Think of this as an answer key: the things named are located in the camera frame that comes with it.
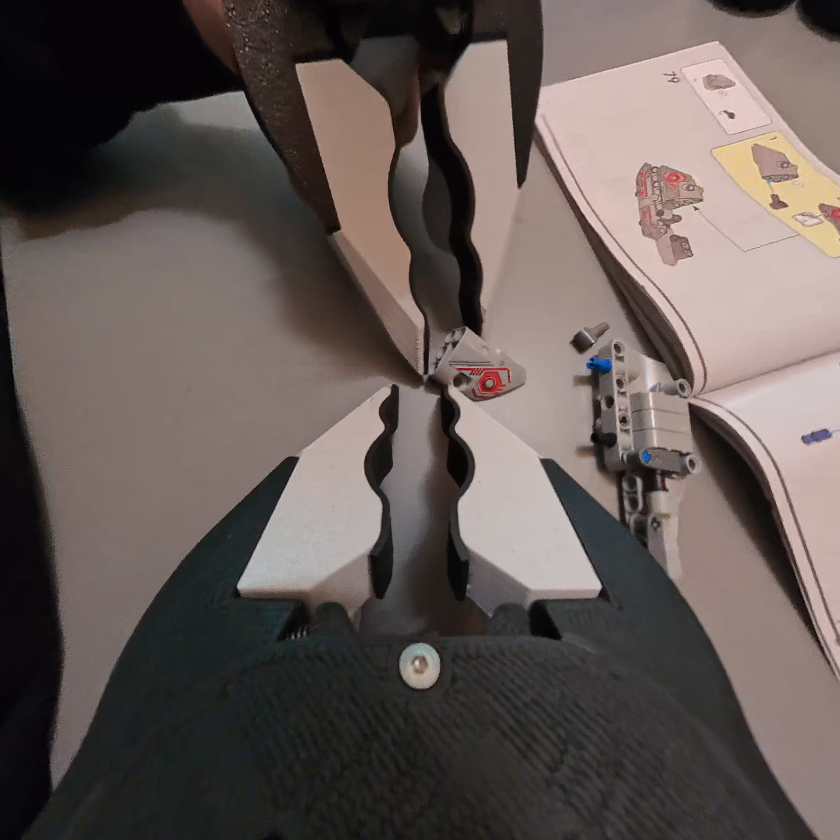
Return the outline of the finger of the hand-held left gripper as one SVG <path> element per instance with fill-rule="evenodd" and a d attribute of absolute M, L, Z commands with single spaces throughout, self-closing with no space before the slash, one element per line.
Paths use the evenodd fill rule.
<path fill-rule="evenodd" d="M 425 319 L 390 201 L 396 143 L 389 105 L 341 59 L 299 64 L 297 74 L 338 215 L 332 246 L 395 347 L 422 375 Z"/>
<path fill-rule="evenodd" d="M 470 44 L 423 92 L 428 156 L 423 220 L 448 256 L 445 285 L 460 324 L 481 335 L 518 208 L 508 42 Z"/>

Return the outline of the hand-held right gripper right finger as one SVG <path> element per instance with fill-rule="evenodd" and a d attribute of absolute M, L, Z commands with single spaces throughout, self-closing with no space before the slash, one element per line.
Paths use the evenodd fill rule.
<path fill-rule="evenodd" d="M 501 606 L 589 600 L 602 591 L 537 452 L 452 387 L 441 395 L 449 513 L 447 574 L 456 599 Z"/>

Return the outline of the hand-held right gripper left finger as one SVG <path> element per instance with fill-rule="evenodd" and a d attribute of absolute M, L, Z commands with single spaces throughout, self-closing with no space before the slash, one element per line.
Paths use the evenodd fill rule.
<path fill-rule="evenodd" d="M 398 386 L 383 387 L 304 448 L 237 583 L 240 596 L 338 603 L 356 614 L 392 581 L 382 488 L 393 468 Z"/>

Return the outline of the grey panel with red print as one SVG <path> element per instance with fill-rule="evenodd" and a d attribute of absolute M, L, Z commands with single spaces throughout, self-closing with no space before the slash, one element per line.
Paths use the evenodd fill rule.
<path fill-rule="evenodd" d="M 527 372 L 506 351 L 491 347 L 468 327 L 459 327 L 429 346 L 427 377 L 482 402 L 524 386 Z"/>

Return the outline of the grey desk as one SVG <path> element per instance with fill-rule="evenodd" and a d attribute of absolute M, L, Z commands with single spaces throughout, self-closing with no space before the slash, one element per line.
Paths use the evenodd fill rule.
<path fill-rule="evenodd" d="M 838 40 L 792 7 L 546 2 L 544 79 L 586 76 L 719 40 L 823 163 L 838 167 Z M 394 577 L 363 630 L 460 634 L 483 616 L 445 569 L 438 397 L 420 386 L 347 277 L 238 94 L 137 117 L 69 200 L 3 209 L 16 375 L 49 522 L 66 663 L 57 783 L 119 653 L 199 540 L 289 455 L 379 387 L 401 387 Z M 613 515 L 589 444 L 583 326 L 644 336 L 545 160 L 528 180 L 488 335 L 528 383 L 488 413 L 556 460 Z M 838 682 L 813 635 L 752 471 L 696 425 L 704 459 L 680 507 L 680 588 L 745 717 L 818 838 L 838 838 Z"/>

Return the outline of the person's left hand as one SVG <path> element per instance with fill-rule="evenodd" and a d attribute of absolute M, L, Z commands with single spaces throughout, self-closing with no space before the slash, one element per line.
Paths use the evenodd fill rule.
<path fill-rule="evenodd" d="M 239 74 L 225 1 L 182 1 L 205 45 L 235 75 Z"/>

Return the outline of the grey toy brick assembly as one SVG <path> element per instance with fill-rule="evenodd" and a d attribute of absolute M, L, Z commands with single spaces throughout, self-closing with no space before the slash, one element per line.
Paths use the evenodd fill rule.
<path fill-rule="evenodd" d="M 691 385 L 624 339 L 606 342 L 586 369 L 594 403 L 591 443 L 617 478 L 622 521 L 678 581 L 683 484 L 700 471 L 690 427 Z"/>

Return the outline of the open instruction booklet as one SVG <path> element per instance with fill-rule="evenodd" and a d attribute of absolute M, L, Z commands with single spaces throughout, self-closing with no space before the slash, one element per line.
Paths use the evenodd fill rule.
<path fill-rule="evenodd" d="M 663 361 L 762 481 L 838 675 L 838 174 L 718 42 L 547 85 L 536 126 Z"/>

